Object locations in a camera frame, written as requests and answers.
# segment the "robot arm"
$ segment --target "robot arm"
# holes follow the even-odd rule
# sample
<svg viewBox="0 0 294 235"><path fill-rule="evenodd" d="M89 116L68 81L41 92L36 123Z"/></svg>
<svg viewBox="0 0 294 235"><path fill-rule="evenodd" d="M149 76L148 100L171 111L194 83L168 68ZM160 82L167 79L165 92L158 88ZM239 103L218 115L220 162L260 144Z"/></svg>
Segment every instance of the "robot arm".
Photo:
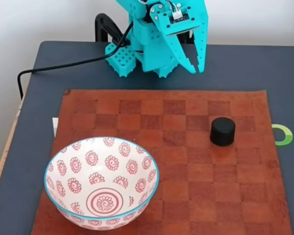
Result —
<svg viewBox="0 0 294 235"><path fill-rule="evenodd" d="M129 21L134 23L128 35L131 45L127 48L133 60L123 61L124 56L107 59L120 76L127 76L134 69L136 59L142 63L144 71L155 71L160 77L166 77L178 64L190 73L196 73L178 39L179 34L190 31L195 38L199 72L204 71L208 29L204 0L116 1L129 13Z"/></svg>

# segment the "black puck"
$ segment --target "black puck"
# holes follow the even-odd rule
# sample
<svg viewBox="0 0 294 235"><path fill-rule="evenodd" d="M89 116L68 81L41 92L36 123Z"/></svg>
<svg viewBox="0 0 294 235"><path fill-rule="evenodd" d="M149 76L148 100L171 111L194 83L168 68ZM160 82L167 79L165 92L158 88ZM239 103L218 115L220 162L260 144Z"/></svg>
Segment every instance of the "black puck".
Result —
<svg viewBox="0 0 294 235"><path fill-rule="evenodd" d="M218 146L228 146L234 142L235 122L227 117L219 117L211 124L210 140Z"/></svg>

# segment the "chessboard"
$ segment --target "chessboard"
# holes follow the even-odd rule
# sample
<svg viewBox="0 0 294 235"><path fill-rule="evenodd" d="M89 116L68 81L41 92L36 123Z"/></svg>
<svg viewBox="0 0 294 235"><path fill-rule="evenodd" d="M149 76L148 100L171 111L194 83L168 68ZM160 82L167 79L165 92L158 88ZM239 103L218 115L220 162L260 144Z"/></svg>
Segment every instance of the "chessboard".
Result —
<svg viewBox="0 0 294 235"><path fill-rule="evenodd" d="M227 147L211 123L236 123ZM291 235L266 92L67 90L52 156L90 137L139 144L156 160L157 192L133 222L91 231L62 216L43 190L33 235Z"/></svg>

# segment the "dark gray table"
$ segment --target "dark gray table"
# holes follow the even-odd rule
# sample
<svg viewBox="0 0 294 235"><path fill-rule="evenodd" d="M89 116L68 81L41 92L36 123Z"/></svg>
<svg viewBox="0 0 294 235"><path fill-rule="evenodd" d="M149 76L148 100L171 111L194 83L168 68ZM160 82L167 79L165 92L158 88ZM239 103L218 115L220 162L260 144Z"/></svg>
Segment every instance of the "dark gray table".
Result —
<svg viewBox="0 0 294 235"><path fill-rule="evenodd" d="M105 45L43 42L35 68L101 56ZM193 45L185 51L196 57ZM119 78L105 61L33 74L0 180L0 235L31 234L53 144L52 117L66 89L267 90L272 122L294 135L294 47L208 46L205 73L178 67L165 79L141 67ZM278 151L294 231L294 139Z"/></svg>

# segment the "bowl rim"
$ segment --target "bowl rim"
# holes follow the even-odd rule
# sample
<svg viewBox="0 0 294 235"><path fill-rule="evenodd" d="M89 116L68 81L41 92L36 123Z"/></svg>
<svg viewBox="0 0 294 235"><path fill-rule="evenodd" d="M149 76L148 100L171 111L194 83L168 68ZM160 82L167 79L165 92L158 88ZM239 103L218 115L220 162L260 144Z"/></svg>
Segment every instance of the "bowl rim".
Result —
<svg viewBox="0 0 294 235"><path fill-rule="evenodd" d="M74 213L72 211L69 211L65 208L63 208L61 205L59 205L52 197L51 195L49 194L49 191L48 191L48 188L47 188L47 173L48 173L48 168L50 166L50 164L53 162L53 160L56 159L56 157L58 157L60 154L61 154L61 151L69 146L71 146L72 144L75 144L75 143L78 143L78 142L81 142L81 141L87 141L87 140L90 140L90 139L103 139L103 138L114 138L115 140L121 140L121 141L124 141L124 142L127 142L131 145L135 145L135 146L138 146L139 148L141 148L143 151L145 151L145 153L151 158L151 160L153 161L154 165L155 165L155 169L156 169L156 176L157 176L157 181L156 181L156 186L155 188L153 189L151 195L139 206L135 207L134 209L131 209L130 211L128 212L124 212L122 214L118 214L118 215L114 215L114 216L107 216L107 217L92 217L92 216L84 216L84 215L80 215L80 214L77 214L77 213ZM59 152L57 152L53 157L52 159L49 161L47 167L46 167L46 170L45 170L45 175L44 175L44 186L45 186L45 191L49 197L49 199L55 204L55 206L57 208L59 208L60 210L62 210L63 212L69 214L69 215L72 215L72 216L75 216L75 217L78 217L78 218L81 218L81 219L88 219L88 220L109 220L109 219L117 219L117 218L120 218L120 217L124 217L126 215L129 215L129 214L132 214L138 210L140 210L142 207L144 207L147 203L149 203L149 201L152 199L152 197L154 196L155 192L157 191L157 188L159 186L159 180L160 180L160 173L159 173L159 168L158 168L158 165L157 165L157 162L155 161L155 159L152 157L152 155L146 151L144 148L142 148L140 145L134 143L134 142L131 142L131 141L128 141L128 140L124 140L124 139L121 139L121 138L116 138L116 137L109 137L109 136L105 136L105 137L90 137L90 138L86 138L86 139L83 139L83 140L79 140L79 141L76 141L76 142L73 142L69 145L67 145L66 147L62 148Z"/></svg>

